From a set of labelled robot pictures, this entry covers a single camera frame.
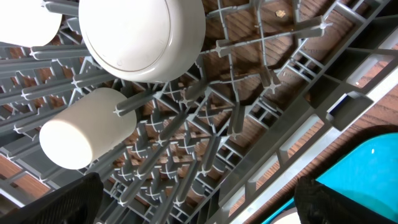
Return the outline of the teal serving tray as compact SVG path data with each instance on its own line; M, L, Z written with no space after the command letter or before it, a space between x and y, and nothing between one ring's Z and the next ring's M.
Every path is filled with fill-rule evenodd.
M314 180L397 223L397 133L368 139ZM293 197L265 222L294 207Z

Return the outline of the grey plastic bowl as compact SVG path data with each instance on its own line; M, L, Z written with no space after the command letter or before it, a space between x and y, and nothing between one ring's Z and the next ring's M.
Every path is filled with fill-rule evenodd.
M132 82L169 82L197 60L205 39L201 0L81 0L83 41L96 62Z

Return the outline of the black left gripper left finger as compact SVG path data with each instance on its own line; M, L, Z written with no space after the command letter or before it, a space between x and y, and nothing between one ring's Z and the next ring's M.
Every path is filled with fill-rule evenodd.
M92 224L103 199L104 184L92 172L1 217L1 224Z

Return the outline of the white paper cup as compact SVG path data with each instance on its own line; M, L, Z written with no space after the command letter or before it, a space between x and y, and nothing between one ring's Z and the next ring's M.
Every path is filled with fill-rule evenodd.
M114 111L126 97L112 88L98 88L47 121L40 146L56 165L81 169L122 143L135 130L137 115Z

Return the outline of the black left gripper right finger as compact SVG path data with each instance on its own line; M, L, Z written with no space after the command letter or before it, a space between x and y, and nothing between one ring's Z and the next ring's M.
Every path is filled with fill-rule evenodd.
M395 224L308 177L299 178L294 203L301 224Z

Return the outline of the small pink bowl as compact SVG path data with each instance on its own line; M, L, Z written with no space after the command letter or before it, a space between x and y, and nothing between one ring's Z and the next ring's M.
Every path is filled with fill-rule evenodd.
M42 0L1 0L1 42L44 46L57 34L62 15L49 12Z

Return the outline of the grey dishwasher rack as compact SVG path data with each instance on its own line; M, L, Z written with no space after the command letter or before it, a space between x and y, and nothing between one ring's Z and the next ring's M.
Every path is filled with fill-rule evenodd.
M104 184L94 223L244 223L397 83L397 2L202 1L195 63L169 82L103 69L81 35L80 1L44 46L1 42L1 155L51 192L91 172ZM42 126L98 88L126 99L134 132L81 169L56 165Z

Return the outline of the large white plate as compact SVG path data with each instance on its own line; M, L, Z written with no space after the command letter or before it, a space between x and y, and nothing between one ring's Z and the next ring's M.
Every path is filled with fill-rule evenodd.
M275 217L271 224L301 224L297 208L291 208Z

